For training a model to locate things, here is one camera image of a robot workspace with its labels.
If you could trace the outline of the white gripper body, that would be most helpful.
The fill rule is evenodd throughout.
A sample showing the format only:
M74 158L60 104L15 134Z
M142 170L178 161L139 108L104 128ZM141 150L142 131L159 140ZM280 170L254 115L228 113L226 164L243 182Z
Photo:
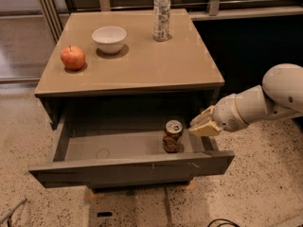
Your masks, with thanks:
M234 132L248 127L238 111L235 94L226 96L217 102L212 118L224 131Z

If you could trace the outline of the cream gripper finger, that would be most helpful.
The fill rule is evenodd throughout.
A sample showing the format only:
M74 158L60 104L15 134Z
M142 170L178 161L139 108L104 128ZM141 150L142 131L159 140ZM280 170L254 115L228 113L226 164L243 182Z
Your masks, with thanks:
M214 121L213 119L214 109L215 107L211 105L205 110L203 110L199 115L197 115L190 121L190 126L198 127L212 123Z
M208 121L206 123L190 123L190 128L188 132L197 136L217 136L223 130L216 122Z

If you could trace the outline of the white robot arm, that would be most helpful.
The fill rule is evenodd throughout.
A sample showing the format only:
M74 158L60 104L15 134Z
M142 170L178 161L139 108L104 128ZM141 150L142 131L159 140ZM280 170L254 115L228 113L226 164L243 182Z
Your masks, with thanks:
M260 120L295 118L303 114L303 68L282 63L269 69L262 84L220 99L190 122L195 136L240 131Z

